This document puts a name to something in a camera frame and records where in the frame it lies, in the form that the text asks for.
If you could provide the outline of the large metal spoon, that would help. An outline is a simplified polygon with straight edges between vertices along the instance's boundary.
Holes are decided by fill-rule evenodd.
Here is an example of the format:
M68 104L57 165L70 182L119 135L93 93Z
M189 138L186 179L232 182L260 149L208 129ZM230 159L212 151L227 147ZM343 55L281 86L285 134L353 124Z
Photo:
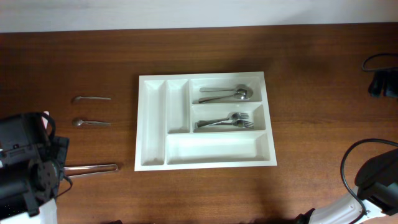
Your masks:
M215 100L220 100L223 98L232 98L231 95L226 95L226 96L215 96L215 97L209 97L209 98L200 98L198 100L199 103L207 103L209 101L215 101Z
M237 85L234 88L207 88L207 87L203 87L200 88L200 92L216 92L216 91L232 91L233 94L231 95L231 97L235 98L235 99L239 99L239 100L247 100L250 99L253 94L254 91L243 84Z

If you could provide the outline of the metal teaspoon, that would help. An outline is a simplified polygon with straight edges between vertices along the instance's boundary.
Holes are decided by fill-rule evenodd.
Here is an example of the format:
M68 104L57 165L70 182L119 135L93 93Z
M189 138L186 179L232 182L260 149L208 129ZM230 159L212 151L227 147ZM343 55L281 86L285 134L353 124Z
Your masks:
M78 126L82 126L84 124L87 125L93 125L93 126L110 126L110 123L107 122L103 122L103 121L85 121L79 118L76 118L72 121L72 125L78 127Z
M100 97L100 96L76 96L72 99L72 102L78 102L80 100L111 100L111 98Z

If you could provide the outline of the metal table knife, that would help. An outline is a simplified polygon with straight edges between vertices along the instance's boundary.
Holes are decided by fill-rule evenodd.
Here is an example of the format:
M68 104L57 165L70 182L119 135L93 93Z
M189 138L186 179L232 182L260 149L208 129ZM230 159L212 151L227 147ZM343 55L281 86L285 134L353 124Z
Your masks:
M67 175L69 178L75 179L75 178L81 178L81 177L89 177L89 176L93 176L93 175L102 175L102 174L109 174L109 173L113 173L113 172L118 172L119 169L94 172L94 171L88 170L88 169L72 169L72 168L69 169L69 168L64 168L64 171L65 171L65 173L69 172L69 171L85 171L85 173L82 173L82 174Z
M90 169L108 169L110 171L118 171L119 167L116 164L102 164L92 166L69 166L65 167L65 170L90 170Z

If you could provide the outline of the metal fork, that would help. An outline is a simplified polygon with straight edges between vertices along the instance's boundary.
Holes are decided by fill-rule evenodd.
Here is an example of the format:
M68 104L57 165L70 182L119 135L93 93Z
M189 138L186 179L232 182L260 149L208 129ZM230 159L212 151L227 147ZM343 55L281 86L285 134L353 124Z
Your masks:
M195 128L202 128L205 126L234 126L237 128L253 128L254 123L245 120L236 120L232 122L220 121L220 122L196 122Z
M230 113L226 118L220 118L220 119L212 119L212 120L206 120L206 121L197 121L195 123L195 128L200 128L212 124L218 124L221 122L225 121L235 121L238 119L248 119L249 115L247 113L242 113L242 112L235 112L235 113Z

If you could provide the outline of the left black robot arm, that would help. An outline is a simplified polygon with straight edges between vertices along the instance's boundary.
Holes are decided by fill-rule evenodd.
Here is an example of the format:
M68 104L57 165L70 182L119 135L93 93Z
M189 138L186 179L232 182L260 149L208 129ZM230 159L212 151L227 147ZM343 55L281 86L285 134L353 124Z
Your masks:
M57 223L69 139L47 113L1 120L1 223Z

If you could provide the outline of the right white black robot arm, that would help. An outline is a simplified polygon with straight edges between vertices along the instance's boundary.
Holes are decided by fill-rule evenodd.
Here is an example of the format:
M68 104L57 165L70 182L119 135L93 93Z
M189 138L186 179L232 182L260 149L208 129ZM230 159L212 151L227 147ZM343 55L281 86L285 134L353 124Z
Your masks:
M294 223L362 223L397 213L397 149L367 160L356 174L354 188L350 188L346 181L346 160L354 148L365 143L397 147L396 142L385 139L371 138L355 142L345 152L340 164L340 176L348 193L329 206L312 208L298 215Z

